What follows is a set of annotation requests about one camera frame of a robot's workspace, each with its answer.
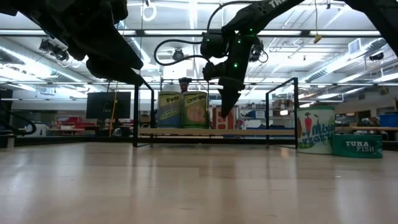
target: black wire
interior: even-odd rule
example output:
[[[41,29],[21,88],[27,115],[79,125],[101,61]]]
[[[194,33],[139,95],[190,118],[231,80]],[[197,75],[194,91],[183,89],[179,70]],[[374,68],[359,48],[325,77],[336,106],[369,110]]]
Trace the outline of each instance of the black wire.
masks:
[[[252,3],[256,3],[256,2],[259,2],[259,1],[231,1],[231,2],[227,2],[227,3],[224,3],[224,4],[220,5],[220,6],[218,6],[218,8],[216,10],[214,10],[214,12],[211,14],[211,16],[209,18],[209,21],[207,22],[207,31],[210,29],[210,23],[211,23],[211,20],[213,19],[213,17],[216,15],[216,13],[220,9],[224,8],[225,6],[229,6],[229,5],[232,5],[232,4],[247,4],[247,3],[252,4]]]
[[[258,61],[261,62],[261,63],[266,63],[266,62],[268,62],[269,56],[268,56],[267,52],[265,52],[265,51],[263,51],[263,52],[264,52],[265,55],[267,56],[267,60],[261,61],[261,60],[259,59]]]
[[[33,133],[36,132],[37,127],[36,127],[36,125],[35,125],[31,120],[26,119],[26,118],[24,118],[24,117],[22,117],[22,116],[20,116],[20,115],[18,115],[18,114],[15,114],[15,113],[13,113],[13,112],[11,112],[11,111],[5,109],[5,108],[2,106],[1,93],[0,93],[0,110],[3,110],[4,112],[6,112],[6,113],[8,113],[8,114],[10,114],[10,115],[13,115],[14,117],[17,117],[17,118],[19,118],[19,119],[22,119],[22,120],[26,121],[28,124],[30,124],[30,125],[32,126],[32,130],[31,130],[31,131],[20,131],[18,128],[13,127],[13,126],[11,126],[9,123],[7,123],[7,122],[3,121],[2,119],[0,119],[0,124],[1,124],[3,127],[5,127],[6,129],[10,129],[11,131],[13,131],[13,132],[15,132],[16,134],[19,134],[19,135],[28,135],[28,134],[33,134]]]
[[[164,45],[164,44],[166,44],[166,43],[168,43],[168,42],[180,42],[180,43],[184,43],[184,44],[201,44],[201,41],[194,42],[194,41],[178,40],[178,39],[170,39],[170,40],[162,41],[160,44],[158,44],[158,45],[156,46],[155,52],[154,52],[155,61],[156,61],[156,63],[158,63],[158,64],[161,65],[161,66],[175,65],[176,63],[180,63],[180,62],[182,62],[182,61],[184,61],[184,60],[188,60],[188,59],[191,59],[191,58],[203,58],[203,59],[205,59],[207,62],[210,62],[210,60],[208,60],[207,58],[205,58],[205,57],[202,56],[202,55],[190,55],[190,56],[188,56],[188,57],[181,58],[180,60],[176,60],[175,62],[162,63],[162,62],[160,62],[160,61],[157,59],[156,54],[157,54],[157,51],[158,51],[159,47],[162,46],[162,45]]]

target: ceiling beam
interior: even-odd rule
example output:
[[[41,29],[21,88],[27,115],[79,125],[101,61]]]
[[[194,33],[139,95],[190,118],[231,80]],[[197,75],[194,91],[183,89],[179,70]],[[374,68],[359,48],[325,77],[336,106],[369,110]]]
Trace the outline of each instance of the ceiling beam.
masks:
[[[128,29],[120,30],[125,37],[203,37],[205,29]],[[378,38],[382,37],[377,30],[319,30],[323,38]],[[316,32],[308,29],[266,29],[258,37],[315,37]],[[3,37],[48,37],[38,29],[0,29]]]

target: tuna fish box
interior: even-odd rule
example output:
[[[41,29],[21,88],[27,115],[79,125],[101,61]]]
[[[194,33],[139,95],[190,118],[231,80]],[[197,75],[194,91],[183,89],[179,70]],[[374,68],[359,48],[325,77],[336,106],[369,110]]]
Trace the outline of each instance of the tuna fish box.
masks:
[[[333,154],[354,158],[382,158],[382,136],[377,134],[333,135]]]

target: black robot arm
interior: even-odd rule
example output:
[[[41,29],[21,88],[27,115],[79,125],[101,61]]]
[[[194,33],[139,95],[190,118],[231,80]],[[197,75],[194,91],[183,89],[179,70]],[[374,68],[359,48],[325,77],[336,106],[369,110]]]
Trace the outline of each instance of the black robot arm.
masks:
[[[210,57],[228,56],[225,62],[213,65],[208,62],[203,69],[206,80],[219,78],[222,99],[221,113],[225,117],[239,100],[253,45],[259,42],[257,34],[270,21],[300,4],[303,0],[255,1],[239,10],[235,17],[221,28],[208,28],[201,45],[201,54]],[[398,2],[395,0],[340,0],[353,9],[365,13],[398,55]]]
[[[114,26],[128,16],[126,0],[0,0],[0,13],[17,12],[68,46],[74,59],[87,55],[97,78],[143,84],[131,68],[144,64]]]

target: wooden floor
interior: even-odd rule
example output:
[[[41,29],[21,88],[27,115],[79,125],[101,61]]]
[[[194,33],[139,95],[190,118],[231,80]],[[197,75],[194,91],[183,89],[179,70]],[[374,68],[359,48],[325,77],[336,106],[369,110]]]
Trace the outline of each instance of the wooden floor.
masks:
[[[86,143],[0,153],[0,223],[386,224],[398,153]]]

